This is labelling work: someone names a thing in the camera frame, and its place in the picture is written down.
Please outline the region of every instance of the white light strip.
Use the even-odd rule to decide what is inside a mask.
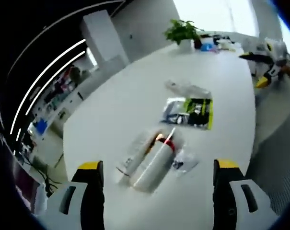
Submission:
[[[47,83],[40,89],[36,97],[32,100],[32,103],[30,104],[28,110],[26,111],[25,115],[28,115],[31,108],[35,104],[36,100],[38,99],[39,95],[44,91],[44,89],[48,86],[48,84],[59,74],[63,71],[64,68],[66,68],[71,62],[73,62],[75,59],[80,57],[81,55],[85,54],[85,51],[80,52],[77,56],[75,56],[73,59],[71,59],[69,62],[67,62],[64,66],[62,66],[48,81]]]
[[[55,63],[57,62],[61,57],[63,57],[65,54],[67,54],[69,51],[71,51],[72,49],[74,49],[75,47],[77,47],[78,45],[82,44],[83,42],[85,42],[85,39],[77,42],[76,44],[74,44],[72,47],[68,48],[66,51],[64,51],[61,55],[59,55],[56,59],[54,59],[42,72],[41,74],[39,74],[39,76],[36,78],[36,80],[33,82],[33,84],[30,86],[30,88],[28,89],[28,91],[26,92],[25,96],[23,97],[18,109],[17,109],[17,112],[16,112],[16,115],[15,115],[15,118],[12,122],[12,127],[11,127],[11,132],[10,132],[10,135],[12,134],[12,131],[14,129],[14,126],[15,126],[15,122],[16,122],[16,119],[17,119],[17,116],[20,112],[20,109],[25,101],[25,99],[27,98],[27,96],[30,94],[31,90],[33,89],[33,87],[35,86],[35,84],[39,81],[39,79],[44,75],[44,73]]]
[[[18,130],[18,134],[17,134],[17,137],[16,137],[16,141],[18,141],[18,139],[19,139],[20,132],[21,132],[21,129]]]

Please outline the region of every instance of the white pot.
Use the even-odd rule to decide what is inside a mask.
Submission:
[[[190,39],[182,40],[179,45],[179,50],[182,53],[191,52],[193,50],[191,40]]]

